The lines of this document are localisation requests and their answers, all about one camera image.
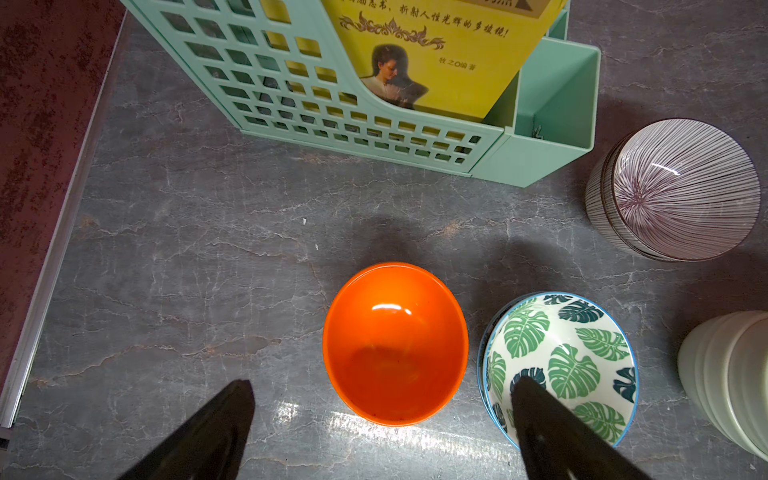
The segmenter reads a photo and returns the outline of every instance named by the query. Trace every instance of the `yellow book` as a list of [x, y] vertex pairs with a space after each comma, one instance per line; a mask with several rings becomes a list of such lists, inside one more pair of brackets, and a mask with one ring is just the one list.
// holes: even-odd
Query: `yellow book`
[[323, 0], [363, 84], [389, 103], [480, 121], [566, 0]]

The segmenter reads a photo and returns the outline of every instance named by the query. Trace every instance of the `countertop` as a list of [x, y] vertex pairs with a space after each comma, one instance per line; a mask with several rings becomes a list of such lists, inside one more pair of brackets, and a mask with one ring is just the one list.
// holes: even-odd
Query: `countertop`
[[[239, 378], [257, 401], [240, 478], [525, 478], [481, 404], [475, 351], [500, 306], [538, 290], [586, 296], [626, 331], [640, 388], [619, 452], [657, 480], [768, 477], [695, 412], [675, 367], [698, 323], [768, 310], [765, 215], [725, 257], [659, 263], [609, 245], [583, 205], [601, 156], [668, 117], [724, 129], [766, 181], [768, 10], [571, 10], [569, 38], [603, 51], [596, 146], [525, 189], [245, 137], [137, 25], [3, 479], [115, 478]], [[469, 328], [455, 398], [400, 429], [354, 415], [321, 353], [336, 292], [384, 260], [442, 279]]]

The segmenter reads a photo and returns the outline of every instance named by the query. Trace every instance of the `metal edge strip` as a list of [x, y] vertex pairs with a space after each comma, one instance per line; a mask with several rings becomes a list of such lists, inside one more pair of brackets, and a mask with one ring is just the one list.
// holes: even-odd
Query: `metal edge strip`
[[104, 80], [101, 82], [101, 89], [96, 97], [94, 110], [83, 137], [72, 179], [69, 182], [64, 203], [61, 205], [61, 212], [51, 237], [51, 243], [48, 246], [48, 252], [45, 255], [43, 267], [40, 270], [35, 292], [29, 303], [22, 334], [16, 344], [11, 366], [8, 369], [8, 376], [5, 377], [5, 384], [2, 393], [0, 393], [0, 428], [11, 428], [18, 412], [18, 406], [32, 368], [32, 361], [38, 348], [45, 315], [48, 312], [48, 304], [51, 302], [58, 272], [61, 269], [61, 262], [64, 259], [69, 244], [69, 236], [78, 214], [88, 171], [91, 169], [96, 143], [107, 111], [107, 103], [117, 80], [120, 58], [127, 45], [133, 21], [133, 17], [126, 12], [112, 49]]

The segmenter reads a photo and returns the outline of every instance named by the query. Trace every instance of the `dark red surface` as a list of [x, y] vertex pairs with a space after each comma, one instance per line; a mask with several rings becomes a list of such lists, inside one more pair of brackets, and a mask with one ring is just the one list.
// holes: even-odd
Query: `dark red surface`
[[0, 4], [0, 386], [123, 14], [117, 0]]

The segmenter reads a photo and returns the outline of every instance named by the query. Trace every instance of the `stacked bowls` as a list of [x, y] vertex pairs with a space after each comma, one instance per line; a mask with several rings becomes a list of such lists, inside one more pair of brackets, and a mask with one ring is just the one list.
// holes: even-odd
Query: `stacked bowls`
[[760, 182], [728, 134], [671, 118], [628, 135], [595, 166], [586, 206], [594, 227], [622, 250], [662, 261], [709, 260], [752, 230]]
[[738, 312], [697, 326], [677, 355], [688, 397], [718, 430], [768, 461], [768, 312]]

